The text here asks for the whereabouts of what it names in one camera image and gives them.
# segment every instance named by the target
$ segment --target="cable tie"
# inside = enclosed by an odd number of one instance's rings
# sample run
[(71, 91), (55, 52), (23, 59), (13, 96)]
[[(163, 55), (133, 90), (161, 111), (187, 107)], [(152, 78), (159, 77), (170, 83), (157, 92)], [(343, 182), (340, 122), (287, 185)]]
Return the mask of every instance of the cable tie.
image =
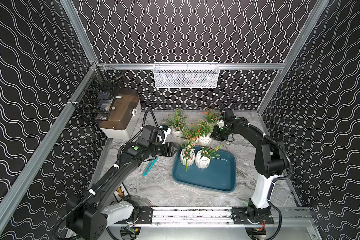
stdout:
[(95, 191), (93, 189), (90, 189), (89, 192), (93, 195), (96, 195)]

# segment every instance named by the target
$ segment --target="black wire basket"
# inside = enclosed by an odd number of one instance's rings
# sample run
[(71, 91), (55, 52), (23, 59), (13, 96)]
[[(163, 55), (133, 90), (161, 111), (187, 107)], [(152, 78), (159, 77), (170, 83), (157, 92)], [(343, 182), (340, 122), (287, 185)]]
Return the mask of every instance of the black wire basket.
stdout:
[(83, 91), (80, 101), (74, 105), (79, 115), (87, 121), (108, 120), (123, 79), (124, 75), (121, 72), (112, 78), (95, 73)]

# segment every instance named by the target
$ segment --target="marble tabletop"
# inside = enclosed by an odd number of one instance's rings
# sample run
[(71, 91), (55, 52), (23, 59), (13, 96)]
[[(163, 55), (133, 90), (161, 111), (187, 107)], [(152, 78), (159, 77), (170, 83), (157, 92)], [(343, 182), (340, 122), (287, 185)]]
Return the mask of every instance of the marble tabletop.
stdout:
[[(155, 117), (160, 124), (162, 119), (173, 112), (155, 111)], [(188, 122), (202, 119), (202, 112), (186, 112)], [(242, 116), (262, 129), (258, 115), (252, 111), (235, 111), (235, 116)], [(142, 124), (144, 112), (141, 113), (133, 135)], [(148, 114), (146, 125), (154, 125), (151, 114)], [(257, 171), (254, 168), (254, 155), (256, 149), (245, 138), (234, 135), (235, 141), (225, 145), (222, 150), (231, 152), (236, 158), (236, 189), (232, 193), (220, 193), (211, 190), (199, 189), (176, 183), (172, 178), (173, 157), (159, 157), (147, 176), (142, 173), (148, 163), (132, 172), (125, 180), (124, 185), (132, 198), (142, 206), (176, 206), (176, 207), (213, 207), (213, 206), (247, 206), (248, 199), (254, 192), (257, 180)], [(182, 138), (168, 137), (169, 142), (182, 142)], [(114, 139), (110, 147), (102, 175), (116, 161), (117, 151), (125, 140)], [(211, 145), (217, 146), (220, 142), (213, 140)], [(296, 204), (286, 181), (278, 181), (272, 193), (271, 201), (276, 206), (293, 206)]]

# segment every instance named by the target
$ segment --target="storage box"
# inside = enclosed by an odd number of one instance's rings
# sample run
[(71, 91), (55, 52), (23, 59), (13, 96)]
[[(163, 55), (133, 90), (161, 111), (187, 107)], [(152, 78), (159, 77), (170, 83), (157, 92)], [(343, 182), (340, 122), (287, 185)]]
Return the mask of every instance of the storage box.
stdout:
[(107, 121), (99, 127), (107, 137), (129, 140), (141, 113), (140, 98), (135, 89), (120, 89)]

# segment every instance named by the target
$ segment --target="blue tray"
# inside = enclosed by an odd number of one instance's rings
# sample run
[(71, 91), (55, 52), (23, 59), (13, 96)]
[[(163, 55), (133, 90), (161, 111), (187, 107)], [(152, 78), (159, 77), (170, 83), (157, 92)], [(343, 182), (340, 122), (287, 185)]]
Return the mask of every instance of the blue tray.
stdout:
[(187, 173), (180, 162), (180, 153), (181, 149), (177, 152), (172, 169), (172, 177), (177, 183), (224, 193), (235, 190), (236, 160), (230, 152), (218, 150), (221, 156), (212, 159), (207, 168), (200, 169), (194, 163), (188, 166)]

